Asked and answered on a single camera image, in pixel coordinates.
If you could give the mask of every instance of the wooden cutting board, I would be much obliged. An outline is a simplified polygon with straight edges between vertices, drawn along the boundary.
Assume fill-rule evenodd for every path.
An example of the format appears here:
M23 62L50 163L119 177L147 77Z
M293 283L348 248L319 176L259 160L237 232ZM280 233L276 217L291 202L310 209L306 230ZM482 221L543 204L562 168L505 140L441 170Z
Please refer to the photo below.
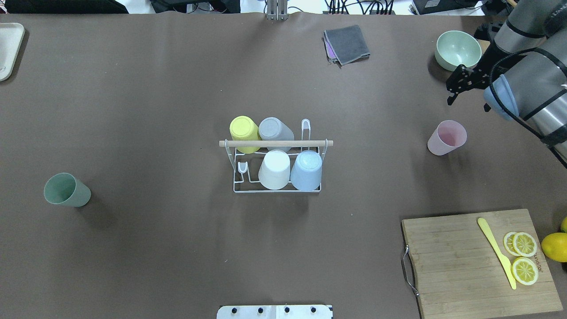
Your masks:
M538 247L531 259L539 279L512 290L506 274L476 220L484 217L503 254L507 232L526 232L538 240L527 209L406 219L401 222L409 246L422 319L474 319L561 311L563 307Z

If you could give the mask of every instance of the light green bowl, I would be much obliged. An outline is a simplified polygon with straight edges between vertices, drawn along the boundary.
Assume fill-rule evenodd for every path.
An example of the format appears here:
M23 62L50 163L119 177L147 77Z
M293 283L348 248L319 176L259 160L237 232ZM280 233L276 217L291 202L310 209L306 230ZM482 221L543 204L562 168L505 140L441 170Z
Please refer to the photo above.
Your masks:
M435 59L446 70L454 71L459 64L470 68L482 55L479 42L463 31L447 31L437 39Z

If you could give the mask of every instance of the green cup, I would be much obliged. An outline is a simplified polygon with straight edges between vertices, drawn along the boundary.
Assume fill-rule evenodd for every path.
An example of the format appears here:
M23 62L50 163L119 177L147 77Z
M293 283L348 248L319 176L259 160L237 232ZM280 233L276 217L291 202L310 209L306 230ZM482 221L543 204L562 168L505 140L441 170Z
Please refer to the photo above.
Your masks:
M51 177L43 189L45 200L54 205L81 207L91 199L91 190L69 173Z

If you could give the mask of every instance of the white wire rack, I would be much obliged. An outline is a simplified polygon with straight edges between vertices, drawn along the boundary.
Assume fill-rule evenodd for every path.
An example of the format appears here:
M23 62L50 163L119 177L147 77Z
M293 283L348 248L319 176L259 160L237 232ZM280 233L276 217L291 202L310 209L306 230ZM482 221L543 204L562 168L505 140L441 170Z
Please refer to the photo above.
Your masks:
M229 156L230 164L234 170L232 178L232 190L235 193L318 193L321 191L321 184L313 191L300 191L296 190L291 182L287 182L287 186L280 190L269 190L260 184L257 172L260 170L260 165L264 156L268 154L268 150L260 149L258 152L252 154L244 154L239 152L236 147L253 146L260 148L267 147L291 147L287 153L290 161L295 162L297 155L304 149L316 149L316 152L321 155L321 159L325 160L325 155L330 146L333 146L332 140L311 140L311 122L308 119L301 121L301 140L298 141L219 141L219 146L226 149L226 154Z

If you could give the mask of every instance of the lemon slice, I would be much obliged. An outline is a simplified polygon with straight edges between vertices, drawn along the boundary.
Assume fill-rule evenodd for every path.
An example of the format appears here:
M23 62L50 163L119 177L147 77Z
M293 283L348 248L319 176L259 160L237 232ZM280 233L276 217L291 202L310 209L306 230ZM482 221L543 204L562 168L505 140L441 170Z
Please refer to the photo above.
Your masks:
M514 249L514 235L516 235L516 232L509 232L504 235L504 248L510 255L520 257L520 254Z
M512 237L512 245L514 250L522 257L531 257L535 255L538 249L536 240L528 233L519 232Z
M530 286L538 281L538 267L531 259L518 257L512 263L512 275L520 284Z

